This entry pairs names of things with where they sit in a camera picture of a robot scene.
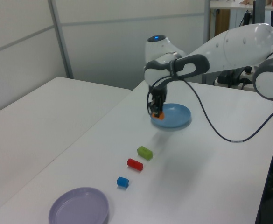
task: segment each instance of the purple plate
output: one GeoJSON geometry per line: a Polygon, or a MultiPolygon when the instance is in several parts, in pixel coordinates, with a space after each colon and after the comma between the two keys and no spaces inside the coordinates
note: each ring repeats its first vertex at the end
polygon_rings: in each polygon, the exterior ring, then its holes
{"type": "Polygon", "coordinates": [[[95,188],[77,188],[60,196],[49,212],[50,224],[102,224],[107,218],[106,196],[95,188]]]}

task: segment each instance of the table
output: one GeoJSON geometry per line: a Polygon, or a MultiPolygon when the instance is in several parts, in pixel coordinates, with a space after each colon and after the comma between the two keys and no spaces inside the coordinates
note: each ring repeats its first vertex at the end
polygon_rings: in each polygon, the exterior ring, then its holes
{"type": "Polygon", "coordinates": [[[130,91],[58,77],[0,111],[0,207],[130,91]]]}
{"type": "MultiPolygon", "coordinates": [[[[210,9],[252,9],[253,5],[244,5],[240,4],[243,0],[235,0],[235,1],[226,1],[226,0],[219,0],[219,1],[210,1],[210,9]]],[[[265,10],[273,11],[273,6],[271,4],[265,6],[265,10]]]]}
{"type": "MultiPolygon", "coordinates": [[[[234,140],[251,135],[273,112],[255,92],[192,84],[216,129],[234,140]]],[[[47,224],[53,202],[79,187],[108,198],[109,224],[253,224],[273,155],[273,117],[252,139],[230,143],[208,124],[183,82],[168,84],[167,103],[192,112],[190,125],[164,130],[152,125],[141,83],[99,122],[0,208],[0,224],[47,224]],[[137,148],[153,151],[146,161],[137,148]],[[144,164],[127,167],[132,158],[144,164]],[[128,178],[124,190],[116,185],[128,178]]]]}

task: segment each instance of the orange object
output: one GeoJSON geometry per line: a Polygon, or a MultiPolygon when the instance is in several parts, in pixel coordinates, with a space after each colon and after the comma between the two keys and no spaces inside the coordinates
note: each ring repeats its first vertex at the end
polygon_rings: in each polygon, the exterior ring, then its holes
{"type": "Polygon", "coordinates": [[[152,114],[152,117],[153,117],[153,118],[157,118],[157,119],[159,119],[159,120],[163,120],[163,119],[164,119],[164,113],[163,113],[162,111],[160,111],[159,117],[156,117],[155,114],[153,113],[153,114],[152,114]]]}

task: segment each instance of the white wall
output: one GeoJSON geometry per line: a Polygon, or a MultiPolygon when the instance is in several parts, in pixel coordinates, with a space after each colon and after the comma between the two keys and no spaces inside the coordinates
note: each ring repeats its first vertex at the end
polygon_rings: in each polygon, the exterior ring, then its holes
{"type": "Polygon", "coordinates": [[[166,35],[188,53],[203,44],[205,2],[53,1],[74,78],[131,90],[143,80],[147,38],[166,35]]]}
{"type": "Polygon", "coordinates": [[[47,0],[0,0],[0,109],[65,77],[47,0]]]}

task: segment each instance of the red cylinder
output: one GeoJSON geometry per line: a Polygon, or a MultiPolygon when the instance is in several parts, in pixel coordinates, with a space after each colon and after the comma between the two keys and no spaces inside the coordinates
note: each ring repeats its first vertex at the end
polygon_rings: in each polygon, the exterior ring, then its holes
{"type": "Polygon", "coordinates": [[[142,171],[142,169],[144,168],[144,164],[137,162],[133,159],[129,159],[127,161],[127,165],[139,171],[142,171]]]}

